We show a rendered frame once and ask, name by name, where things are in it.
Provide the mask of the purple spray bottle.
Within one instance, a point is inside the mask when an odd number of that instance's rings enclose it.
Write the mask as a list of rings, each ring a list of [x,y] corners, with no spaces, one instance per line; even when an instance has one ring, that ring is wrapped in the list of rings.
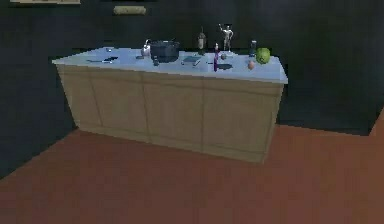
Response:
[[[213,62],[214,72],[216,72],[217,69],[218,69],[219,52],[220,52],[219,45],[218,45],[218,43],[215,43],[215,47],[214,47],[214,62]]]

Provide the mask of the dark glass bottle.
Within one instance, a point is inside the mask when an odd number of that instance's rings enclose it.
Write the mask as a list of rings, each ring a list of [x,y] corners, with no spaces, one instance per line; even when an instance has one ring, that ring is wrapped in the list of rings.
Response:
[[[198,54],[204,55],[205,54],[205,45],[206,45],[206,35],[204,33],[203,26],[201,26],[201,31],[198,36]]]

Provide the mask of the beige kitchen counter cabinet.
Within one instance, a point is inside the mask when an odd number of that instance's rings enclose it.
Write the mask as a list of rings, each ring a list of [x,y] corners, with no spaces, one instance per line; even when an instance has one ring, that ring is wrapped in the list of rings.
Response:
[[[153,65],[137,49],[103,47],[54,60],[77,127],[155,145],[262,162],[288,78],[276,57]],[[116,56],[113,63],[92,63]],[[254,61],[255,68],[248,69]]]

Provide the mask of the black cooking pot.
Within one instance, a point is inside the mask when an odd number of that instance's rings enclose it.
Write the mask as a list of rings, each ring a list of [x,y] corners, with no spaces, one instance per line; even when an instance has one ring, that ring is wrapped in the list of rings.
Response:
[[[180,43],[174,40],[157,40],[150,44],[151,59],[159,63],[174,62],[179,58]]]

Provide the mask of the silver kettle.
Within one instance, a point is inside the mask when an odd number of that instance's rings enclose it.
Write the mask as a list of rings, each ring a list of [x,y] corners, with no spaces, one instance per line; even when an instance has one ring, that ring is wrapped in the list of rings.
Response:
[[[149,56],[151,53],[151,40],[147,39],[141,49],[141,55],[143,57]]]

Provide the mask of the silver figure statue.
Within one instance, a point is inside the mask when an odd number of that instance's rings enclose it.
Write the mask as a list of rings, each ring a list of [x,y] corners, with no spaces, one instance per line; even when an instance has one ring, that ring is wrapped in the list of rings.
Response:
[[[234,35],[231,27],[227,25],[225,28],[223,28],[222,25],[219,24],[219,29],[223,34],[223,50],[231,51],[231,39]]]

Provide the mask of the beige wall fixture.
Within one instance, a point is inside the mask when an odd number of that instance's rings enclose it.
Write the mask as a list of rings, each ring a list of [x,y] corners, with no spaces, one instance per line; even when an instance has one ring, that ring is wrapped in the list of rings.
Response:
[[[115,15],[145,15],[144,6],[115,6],[113,9]]]

